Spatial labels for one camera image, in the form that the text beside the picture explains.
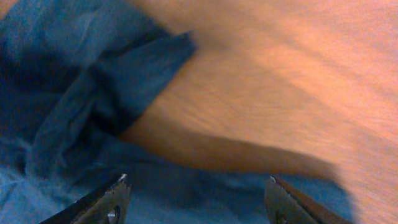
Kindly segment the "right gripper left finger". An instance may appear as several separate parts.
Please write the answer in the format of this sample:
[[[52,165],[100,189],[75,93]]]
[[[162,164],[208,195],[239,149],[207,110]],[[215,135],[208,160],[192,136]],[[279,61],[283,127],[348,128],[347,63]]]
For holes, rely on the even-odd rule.
[[[121,174],[40,224],[124,224],[130,200],[131,186]]]

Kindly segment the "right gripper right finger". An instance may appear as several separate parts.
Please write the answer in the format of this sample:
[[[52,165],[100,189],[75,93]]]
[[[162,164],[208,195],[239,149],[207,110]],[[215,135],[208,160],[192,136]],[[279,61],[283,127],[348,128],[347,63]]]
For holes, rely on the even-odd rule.
[[[267,181],[264,203],[269,222],[273,224],[352,224],[293,185],[273,176]]]

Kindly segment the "navy blue shorts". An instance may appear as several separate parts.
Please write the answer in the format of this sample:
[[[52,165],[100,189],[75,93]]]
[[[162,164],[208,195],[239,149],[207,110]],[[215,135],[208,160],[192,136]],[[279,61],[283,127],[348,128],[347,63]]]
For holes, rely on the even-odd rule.
[[[119,140],[192,57],[126,1],[18,1],[1,19],[1,222],[40,223],[127,175],[125,223],[270,223],[271,176],[353,222],[336,184],[174,165]]]

